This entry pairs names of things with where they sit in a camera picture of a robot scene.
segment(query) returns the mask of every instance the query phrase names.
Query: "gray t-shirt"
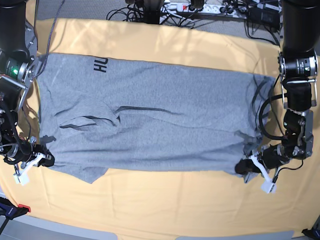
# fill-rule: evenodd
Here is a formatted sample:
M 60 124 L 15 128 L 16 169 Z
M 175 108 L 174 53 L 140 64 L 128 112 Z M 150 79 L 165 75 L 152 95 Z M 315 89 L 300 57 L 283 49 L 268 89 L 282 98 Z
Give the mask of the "gray t-shirt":
M 40 137 L 51 169 L 88 183 L 108 168 L 225 171 L 262 137 L 257 111 L 274 79 L 249 73 L 50 54 Z

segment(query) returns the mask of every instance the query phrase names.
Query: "screw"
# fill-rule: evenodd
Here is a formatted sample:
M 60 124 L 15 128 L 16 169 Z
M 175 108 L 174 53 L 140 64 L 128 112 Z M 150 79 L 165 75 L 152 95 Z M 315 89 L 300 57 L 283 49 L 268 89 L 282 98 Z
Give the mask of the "screw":
M 30 143 L 34 144 L 37 141 L 37 138 L 35 136 L 30 137 Z
M 28 71 L 28 77 L 31 78 L 33 73 L 34 73 L 33 70 L 29 70 L 29 71 Z
M 306 122 L 303 121 L 303 120 L 299 120 L 299 124 L 300 124 L 301 126 L 304 126 L 304 125 L 306 125 Z
M 23 162 L 21 163 L 21 166 L 20 166 L 20 167 L 21 167 L 22 169 L 25 169 L 26 166 L 27 166 L 27 163 L 26 163 L 25 161 L 23 161 Z

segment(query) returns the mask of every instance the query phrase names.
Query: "cable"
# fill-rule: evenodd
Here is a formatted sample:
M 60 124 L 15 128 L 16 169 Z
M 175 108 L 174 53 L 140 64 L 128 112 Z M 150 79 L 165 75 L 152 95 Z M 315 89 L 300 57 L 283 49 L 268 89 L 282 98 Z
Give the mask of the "cable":
M 177 22 L 174 20 L 174 18 L 171 16 L 171 13 L 168 11 L 166 5 L 163 6 L 165 11 L 168 13 L 167 15 L 169 15 L 169 18 L 174 22 L 175 26 L 178 27 Z
M 65 4 L 65 1 L 66 0 L 62 0 L 62 2 L 60 3 L 60 6 L 58 8 L 58 11 L 56 12 L 56 15 L 54 17 L 54 20 L 53 20 L 53 24 L 52 24 L 52 27 L 51 27 L 51 31 L 50 31 L 50 34 L 49 34 L 49 38 L 48 38 L 48 44 L 46 46 L 46 52 L 45 52 L 45 59 L 44 59 L 44 62 L 43 62 L 43 66 L 42 66 L 42 69 L 41 71 L 33 76 L 32 78 L 37 78 L 39 77 L 46 69 L 46 66 L 47 66 L 47 62 L 48 62 L 48 57 L 49 57 L 49 50 L 50 50 L 50 44 L 51 44 L 51 37 L 52 37 L 52 34 L 54 32 L 54 29 L 55 29 L 55 26 L 56 26 L 56 22 L 57 22 L 57 19 L 59 17 L 59 14 L 60 14 L 60 11 L 61 11 L 61 8 L 62 6 Z
M 10 127 L 13 131 L 13 137 L 14 139 L 16 140 L 16 143 L 18 144 L 21 152 L 23 155 L 30 155 L 31 153 L 31 148 L 29 148 L 28 145 L 25 145 L 22 143 L 21 139 L 19 138 L 19 135 L 17 133 L 17 129 L 16 129 L 16 126 L 15 126 L 15 122 L 14 122 L 14 119 L 11 115 L 11 112 L 7 106 L 7 104 L 5 103 L 5 101 L 3 100 L 0 100 L 0 108 L 3 109 L 6 113 L 6 116 L 8 118 L 8 121 L 9 121 L 9 124 L 10 124 Z
M 125 19 L 122 20 L 123 22 L 140 22 L 140 20 L 144 16 L 143 11 L 141 11 L 139 9 L 138 5 L 135 3 L 133 5 L 133 7 L 131 7 L 131 5 L 129 4 L 126 7 L 122 7 L 120 9 L 111 10 L 106 15 L 106 20 L 110 21 L 112 19 L 112 17 L 117 15 L 117 14 L 121 14 L 121 15 L 125 16 Z
M 302 168 L 303 165 L 304 165 L 304 160 L 301 160 L 301 165 L 298 166 L 297 168 L 290 168 L 290 167 L 282 167 L 282 168 L 280 168 L 280 169 L 277 171 L 277 173 L 276 173 L 276 175 L 274 176 L 274 178 L 272 179 L 272 182 L 273 182 L 273 183 L 276 183 L 276 181 L 278 180 L 278 177 L 279 177 L 279 173 L 280 173 L 282 170 L 285 170 L 285 169 L 286 169 L 286 170 L 295 171 L 295 170 L 298 170 L 298 169 Z
M 8 144 L 1 145 L 0 148 L 10 147 L 10 146 L 15 146 L 15 145 L 18 145 L 18 144 L 17 143 L 8 143 Z
M 239 0 L 223 0 L 223 4 L 225 4 L 223 13 L 232 13 L 233 11 L 237 11 L 240 14 L 245 14 L 244 11 L 241 11 L 243 7 L 248 7 L 248 4 Z
M 254 37 L 254 36 L 250 35 L 250 32 L 249 32 L 249 19 L 248 18 L 246 20 L 244 20 L 244 30 L 245 30 L 245 34 L 250 39 L 267 41 L 267 42 L 277 46 L 277 44 L 274 41 L 271 41 L 271 40 L 266 39 L 266 38 Z
M 274 3 L 274 2 L 278 2 L 278 0 L 266 0 L 266 1 L 261 1 L 260 2 L 260 4 L 267 4 L 267 3 Z M 254 5 L 258 5 L 258 3 L 250 3 L 250 4 L 248 4 L 247 6 L 249 7 L 249 6 L 254 6 Z M 243 6 L 240 6 L 240 7 L 238 7 L 238 8 L 235 8 L 234 9 L 234 11 L 236 10 L 241 10 L 241 9 L 243 9 L 244 7 Z M 200 22 L 200 21 L 204 21 L 204 20 L 208 20 L 208 19 L 211 19 L 211 18 L 215 18 L 216 16 L 219 16 L 219 15 L 221 15 L 222 13 L 220 13 L 220 14 L 215 14 L 215 15 L 212 15 L 212 16 L 208 16 L 208 17 L 205 17 L 205 18 L 202 18 L 202 19 L 199 19 L 199 20 L 196 20 L 196 21 L 193 21 L 193 23 L 198 23 L 198 22 Z M 190 23 L 188 22 L 188 23 L 186 23 L 185 25 L 183 25 L 182 27 L 186 27 L 187 25 L 189 25 Z
M 188 20 L 188 19 L 190 19 L 190 18 L 192 18 L 197 12 L 199 12 L 199 9 L 197 9 L 197 10 L 195 10 L 194 11 L 194 13 L 192 13 L 190 16 L 188 16 L 188 17 L 186 17 L 186 18 L 184 18 L 182 21 L 181 21 L 181 23 L 179 24 L 179 28 L 181 28 L 181 25 L 182 25 L 182 23 L 184 22 L 184 21 L 186 21 L 186 20 Z
M 29 125 L 29 134 L 28 134 L 28 138 L 27 138 L 27 141 L 29 141 L 29 140 L 30 140 L 30 136 L 31 136 L 31 124 L 30 124 L 30 122 L 29 122 L 29 119 L 27 118 L 27 114 L 26 114 L 26 112 L 25 112 L 25 110 L 24 110 L 24 107 L 22 107 L 21 109 L 22 109 L 23 115 L 24 115 L 24 117 L 25 117 L 25 120 L 26 120 L 26 122 L 27 122 L 28 125 Z
M 126 9 L 127 7 L 123 7 L 123 8 L 120 8 L 120 9 L 118 9 L 118 10 L 111 10 L 110 12 L 108 12 L 108 14 L 106 15 L 106 20 L 110 20 L 114 15 L 116 15 L 116 14 L 118 14 L 118 13 L 121 13 L 121 14 L 123 14 L 123 15 L 127 15 L 124 11 L 122 11 L 123 9 Z
M 281 99 L 282 98 L 282 94 L 279 94 L 279 95 L 275 95 L 275 96 L 272 96 L 270 98 L 268 98 L 261 106 L 261 109 L 260 109 L 260 112 L 259 112 L 259 126 L 260 126 L 260 130 L 262 132 L 262 134 L 264 136 L 266 136 L 268 139 L 271 139 L 271 140 L 278 140 L 278 141 L 282 141 L 282 140 L 286 140 L 287 137 L 286 136 L 274 136 L 274 135 L 271 135 L 267 132 L 267 130 L 265 129 L 265 126 L 264 126 L 264 123 L 263 123 L 263 116 L 264 116 L 264 111 L 266 109 L 266 106 L 270 103 L 272 103 L 274 100 L 277 100 L 277 99 Z
M 166 15 L 166 18 L 160 23 L 160 25 L 165 24 L 169 20 L 169 18 L 170 18 L 170 15 L 169 14 Z
M 271 36 L 273 37 L 276 45 L 280 47 L 280 42 L 279 42 L 279 40 L 277 39 L 276 35 L 272 32 L 272 30 L 271 30 L 271 29 L 268 29 L 266 25 L 263 25 L 263 27 L 265 28 L 265 30 L 267 30 L 267 31 L 271 34 Z
M 277 82 L 278 82 L 279 78 L 280 78 L 280 74 L 279 74 L 278 77 L 276 78 L 276 80 L 275 80 L 275 82 L 274 82 L 274 85 L 273 85 L 273 88 L 271 88 L 270 91 L 269 91 L 269 100 L 270 100 L 270 102 L 271 102 L 271 97 L 272 97 L 273 94 L 274 94 L 274 90 L 275 90 L 275 87 L 276 87 L 276 85 L 277 85 Z M 281 128 L 280 121 L 279 121 L 279 119 L 278 119 L 278 116 L 277 116 L 277 114 L 276 114 L 276 111 L 275 111 L 274 108 L 273 108 L 272 102 L 270 103 L 270 106 L 271 106 L 272 113 L 273 113 L 273 115 L 274 115 L 274 117 L 275 117 L 276 123 L 277 123 L 277 125 L 278 125 L 278 127 L 279 127 L 279 129 L 280 129 L 280 131 L 281 131 L 281 133 L 282 133 L 282 136 L 284 136 L 285 134 L 284 134 L 284 132 L 283 132 L 283 130 L 282 130 L 282 128 Z
M 170 10 L 168 11 L 166 7 L 165 7 L 165 10 L 166 10 L 166 12 L 167 12 L 168 14 L 170 14 L 170 16 L 174 16 L 175 18 L 178 18 L 178 19 L 179 19 L 179 22 L 176 23 L 176 21 L 171 17 L 171 19 L 172 19 L 172 20 L 174 21 L 174 23 L 175 23 L 175 26 L 176 26 L 176 27 L 179 27 L 179 26 L 180 26 L 180 22 L 181 22 L 182 19 L 184 19 L 184 17 L 182 17 L 182 16 L 174 13 L 173 11 L 170 11 Z M 186 20 L 188 21 L 187 25 L 193 24 L 192 27 L 194 27 L 195 24 L 194 24 L 194 21 L 193 21 L 193 20 L 191 20 L 191 19 L 186 19 Z

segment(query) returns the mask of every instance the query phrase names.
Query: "red object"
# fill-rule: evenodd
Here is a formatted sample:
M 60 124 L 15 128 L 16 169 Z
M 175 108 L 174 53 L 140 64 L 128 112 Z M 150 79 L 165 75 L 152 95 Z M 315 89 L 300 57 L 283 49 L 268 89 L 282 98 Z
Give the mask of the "red object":
M 19 204 L 19 205 L 18 205 L 18 208 L 26 208 L 26 209 L 29 210 L 29 213 L 31 213 L 31 208 L 30 208 L 29 206 Z

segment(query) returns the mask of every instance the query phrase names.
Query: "gray carpet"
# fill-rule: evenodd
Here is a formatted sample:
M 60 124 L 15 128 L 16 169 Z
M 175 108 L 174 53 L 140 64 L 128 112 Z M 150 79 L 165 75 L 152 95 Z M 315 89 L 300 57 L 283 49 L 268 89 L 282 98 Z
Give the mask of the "gray carpet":
M 222 0 L 207 0 L 207 4 L 221 4 Z M 173 0 L 172 2 L 187 3 L 188 0 Z M 39 2 L 38 19 L 54 18 L 61 0 L 41 0 Z M 125 0 L 66 0 L 59 15 L 61 18 L 75 19 L 106 19 L 111 10 L 126 7 Z M 116 15 L 112 20 L 122 21 L 124 15 Z M 196 29 L 211 33 L 226 34 L 247 38 L 243 20 L 203 20 L 197 23 Z M 255 38 L 264 38 L 273 41 L 273 37 L 262 26 L 255 30 Z

